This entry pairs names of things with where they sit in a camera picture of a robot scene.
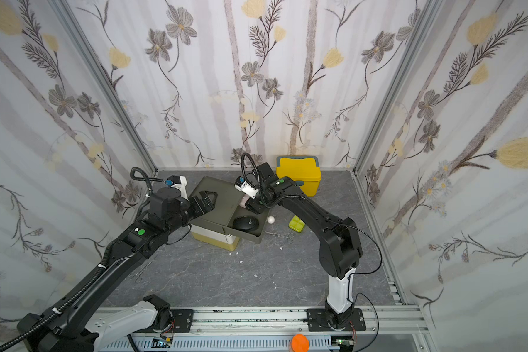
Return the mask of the black computer mouse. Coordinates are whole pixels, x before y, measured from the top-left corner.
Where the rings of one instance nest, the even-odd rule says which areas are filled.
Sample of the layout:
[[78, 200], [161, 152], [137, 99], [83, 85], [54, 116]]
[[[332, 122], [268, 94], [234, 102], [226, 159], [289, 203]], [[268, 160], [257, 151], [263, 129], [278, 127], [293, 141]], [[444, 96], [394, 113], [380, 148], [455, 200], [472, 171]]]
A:
[[233, 220], [233, 228], [245, 233], [253, 232], [260, 226], [255, 216], [240, 216]]

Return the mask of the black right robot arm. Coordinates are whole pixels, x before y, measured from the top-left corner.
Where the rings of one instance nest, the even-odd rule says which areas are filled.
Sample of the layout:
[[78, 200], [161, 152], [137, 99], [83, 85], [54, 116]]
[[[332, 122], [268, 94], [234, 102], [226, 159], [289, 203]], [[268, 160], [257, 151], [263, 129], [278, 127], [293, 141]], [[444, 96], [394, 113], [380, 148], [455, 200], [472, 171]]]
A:
[[319, 240], [319, 262], [329, 276], [329, 293], [325, 303], [326, 319], [333, 329], [342, 329], [354, 311], [350, 288], [359, 260], [363, 255], [356, 223], [341, 219], [310, 199], [288, 177], [278, 177], [267, 164], [252, 171], [258, 192], [246, 202], [255, 214], [278, 205], [297, 216]]

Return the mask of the olive top drawer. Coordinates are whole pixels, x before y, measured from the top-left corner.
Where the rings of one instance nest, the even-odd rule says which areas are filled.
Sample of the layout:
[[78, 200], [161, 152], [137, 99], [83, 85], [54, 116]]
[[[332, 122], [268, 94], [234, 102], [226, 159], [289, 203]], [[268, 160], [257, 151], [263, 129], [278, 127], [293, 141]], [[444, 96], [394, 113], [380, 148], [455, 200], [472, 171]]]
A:
[[263, 238], [263, 231], [267, 224], [268, 215], [269, 209], [265, 209], [262, 214], [254, 214], [238, 206], [230, 221], [224, 226], [224, 234], [259, 244]]

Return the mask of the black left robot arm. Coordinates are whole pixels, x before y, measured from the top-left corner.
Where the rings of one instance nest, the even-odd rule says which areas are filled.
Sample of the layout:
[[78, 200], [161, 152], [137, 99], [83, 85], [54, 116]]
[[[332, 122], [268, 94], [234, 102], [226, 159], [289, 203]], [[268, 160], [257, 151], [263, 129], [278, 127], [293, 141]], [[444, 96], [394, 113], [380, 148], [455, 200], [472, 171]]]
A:
[[108, 296], [163, 245], [170, 234], [210, 213], [218, 194], [201, 191], [186, 199], [177, 189], [159, 189], [141, 219], [107, 245], [99, 264], [42, 314], [26, 315], [17, 326], [29, 351], [95, 351], [100, 335], [87, 328]]

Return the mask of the three-drawer cabinet olive white yellow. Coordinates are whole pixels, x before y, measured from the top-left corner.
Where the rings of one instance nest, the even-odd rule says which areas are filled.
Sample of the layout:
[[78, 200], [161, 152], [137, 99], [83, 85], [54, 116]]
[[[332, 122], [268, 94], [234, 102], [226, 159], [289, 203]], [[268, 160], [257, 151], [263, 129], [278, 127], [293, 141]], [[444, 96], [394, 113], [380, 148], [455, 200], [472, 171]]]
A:
[[233, 183], [208, 176], [199, 182], [192, 194], [200, 197], [201, 191], [216, 192], [216, 196], [210, 196], [215, 208], [192, 221], [194, 239], [230, 252], [234, 251], [240, 238], [228, 233], [229, 224], [243, 193], [239, 192]]

